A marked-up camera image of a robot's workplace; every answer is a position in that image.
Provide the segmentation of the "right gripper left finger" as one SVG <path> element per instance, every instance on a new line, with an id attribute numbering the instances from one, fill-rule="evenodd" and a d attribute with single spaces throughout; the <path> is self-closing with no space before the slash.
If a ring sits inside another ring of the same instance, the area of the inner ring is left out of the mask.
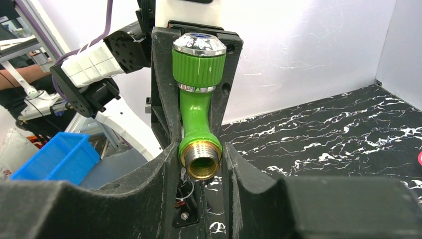
<path id="1" fill-rule="evenodd" d="M 66 181 L 0 184 L 3 239 L 168 239 L 180 166 L 173 142 L 155 159 L 87 190 Z"/>

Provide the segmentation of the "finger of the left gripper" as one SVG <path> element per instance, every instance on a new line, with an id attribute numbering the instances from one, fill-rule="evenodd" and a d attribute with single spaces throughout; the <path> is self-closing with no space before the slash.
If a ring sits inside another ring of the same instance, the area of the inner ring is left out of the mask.
<path id="1" fill-rule="evenodd" d="M 237 33 L 228 31 L 217 33 L 216 36 L 227 47 L 222 80 L 213 91 L 209 110 L 210 130 L 215 136 L 219 137 L 224 113 L 230 91 L 233 88 L 233 80 L 243 48 L 243 40 Z"/>
<path id="2" fill-rule="evenodd" d="M 151 127 L 162 149 L 181 141 L 179 88 L 172 73 L 172 45 L 179 36 L 175 29 L 152 30 Z"/>

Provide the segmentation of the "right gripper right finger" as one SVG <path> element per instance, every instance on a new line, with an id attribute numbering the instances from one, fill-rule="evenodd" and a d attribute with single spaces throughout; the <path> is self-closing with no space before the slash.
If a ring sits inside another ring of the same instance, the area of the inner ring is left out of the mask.
<path id="1" fill-rule="evenodd" d="M 273 179 L 223 145 L 223 204 L 230 239 L 419 239 L 422 209 L 389 177 Z"/>

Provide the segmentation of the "green water faucet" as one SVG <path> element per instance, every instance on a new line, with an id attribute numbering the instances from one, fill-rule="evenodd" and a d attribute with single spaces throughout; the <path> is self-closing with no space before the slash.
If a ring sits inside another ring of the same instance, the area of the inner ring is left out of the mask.
<path id="1" fill-rule="evenodd" d="M 214 35 L 189 32 L 172 45 L 172 73 L 179 88 L 183 139 L 179 158 L 194 180 L 213 178 L 222 145 L 210 130 L 209 110 L 214 90 L 222 81 L 226 46 Z"/>

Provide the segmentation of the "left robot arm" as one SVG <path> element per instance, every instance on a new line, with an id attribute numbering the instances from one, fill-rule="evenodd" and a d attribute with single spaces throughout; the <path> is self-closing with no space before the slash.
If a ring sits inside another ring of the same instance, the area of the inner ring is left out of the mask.
<path id="1" fill-rule="evenodd" d="M 177 38 L 194 32 L 216 36 L 227 47 L 222 80 L 213 92 L 208 115 L 211 133 L 219 136 L 243 47 L 243 40 L 235 32 L 216 26 L 171 21 L 167 27 L 155 27 L 145 33 L 143 25 L 134 22 L 106 37 L 103 43 L 88 48 L 90 53 L 104 49 L 109 61 L 125 73 L 151 68 L 151 126 L 129 108 L 112 78 L 76 87 L 61 64 L 55 64 L 51 72 L 67 101 L 79 114 L 110 127 L 151 161 L 170 143 L 181 140 L 179 88 L 172 74 L 171 50 Z"/>

